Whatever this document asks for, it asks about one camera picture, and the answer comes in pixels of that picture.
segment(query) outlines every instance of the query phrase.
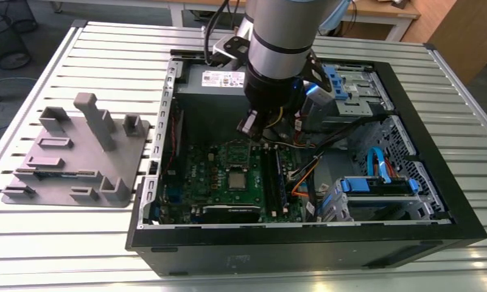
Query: white label sticker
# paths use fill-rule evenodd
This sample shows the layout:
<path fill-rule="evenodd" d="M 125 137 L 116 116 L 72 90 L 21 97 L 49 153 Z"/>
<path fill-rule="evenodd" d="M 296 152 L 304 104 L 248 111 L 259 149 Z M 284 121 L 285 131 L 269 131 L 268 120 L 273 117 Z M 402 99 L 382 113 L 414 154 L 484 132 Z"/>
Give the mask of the white label sticker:
<path fill-rule="evenodd" d="M 358 87 L 355 85 L 344 85 L 346 91 L 358 91 Z"/>
<path fill-rule="evenodd" d="M 201 73 L 201 85 L 205 87 L 244 87 L 244 72 L 204 71 Z"/>
<path fill-rule="evenodd" d="M 314 205 L 311 204 L 311 202 L 307 202 L 307 211 L 314 215 L 314 211 L 316 210 L 316 208 L 314 207 Z"/>
<path fill-rule="evenodd" d="M 300 120 L 295 120 L 294 128 L 296 131 L 302 131 L 302 125 L 303 125 L 303 122 Z"/>

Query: motherboard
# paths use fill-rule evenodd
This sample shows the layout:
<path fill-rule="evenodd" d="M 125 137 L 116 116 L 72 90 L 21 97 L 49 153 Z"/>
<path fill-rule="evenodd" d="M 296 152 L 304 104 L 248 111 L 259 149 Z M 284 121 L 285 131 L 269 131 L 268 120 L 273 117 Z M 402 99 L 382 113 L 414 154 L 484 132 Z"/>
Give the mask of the motherboard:
<path fill-rule="evenodd" d="M 160 219 L 175 224 L 300 222 L 285 193 L 295 151 L 247 141 L 189 145 L 181 187 L 168 187 Z"/>

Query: green motherboard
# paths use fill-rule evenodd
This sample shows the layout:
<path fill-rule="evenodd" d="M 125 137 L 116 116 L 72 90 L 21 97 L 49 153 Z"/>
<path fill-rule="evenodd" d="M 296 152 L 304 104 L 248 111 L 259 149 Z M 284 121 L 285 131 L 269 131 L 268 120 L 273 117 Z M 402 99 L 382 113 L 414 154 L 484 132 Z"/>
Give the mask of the green motherboard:
<path fill-rule="evenodd" d="M 269 148 L 245 141 L 189 145 L 181 190 L 168 190 L 175 198 L 168 208 L 171 221 L 205 223 L 201 213 L 207 207 L 224 206 L 235 211 L 248 206 L 259 213 L 257 223 L 300 222 L 302 202 L 290 197 L 284 184 L 287 172 L 295 169 L 295 157 L 287 147 Z"/>

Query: power supply label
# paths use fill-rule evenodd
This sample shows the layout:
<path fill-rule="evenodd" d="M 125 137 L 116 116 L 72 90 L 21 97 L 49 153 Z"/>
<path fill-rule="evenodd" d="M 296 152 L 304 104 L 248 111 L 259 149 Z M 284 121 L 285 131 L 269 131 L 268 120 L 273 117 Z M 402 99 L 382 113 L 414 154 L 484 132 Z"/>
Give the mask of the power supply label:
<path fill-rule="evenodd" d="M 244 72 L 204 71 L 201 73 L 201 86 L 243 88 L 244 78 Z"/>

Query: floor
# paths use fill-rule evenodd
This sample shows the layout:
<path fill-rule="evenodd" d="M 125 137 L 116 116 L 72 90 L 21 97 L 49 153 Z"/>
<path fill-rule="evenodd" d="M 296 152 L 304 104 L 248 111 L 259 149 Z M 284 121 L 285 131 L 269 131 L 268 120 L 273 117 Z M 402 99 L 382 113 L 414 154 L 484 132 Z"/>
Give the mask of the floor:
<path fill-rule="evenodd" d="M 171 25 L 171 16 L 167 9 L 64 3 L 63 13 L 56 14 L 48 2 L 30 0 L 29 4 L 40 25 L 36 31 L 22 35 L 32 54 L 32 62 L 21 69 L 0 70 L 0 78 L 38 77 L 75 19 L 160 26 Z M 228 23 L 229 19 L 225 17 L 220 21 L 220 28 L 227 28 Z M 189 13 L 184 13 L 184 25 L 200 27 L 203 22 L 196 21 Z M 33 81 L 29 80 L 9 80 L 0 83 L 0 128 L 12 121 L 33 84 Z M 468 89 L 487 112 L 487 68 L 471 82 Z"/>

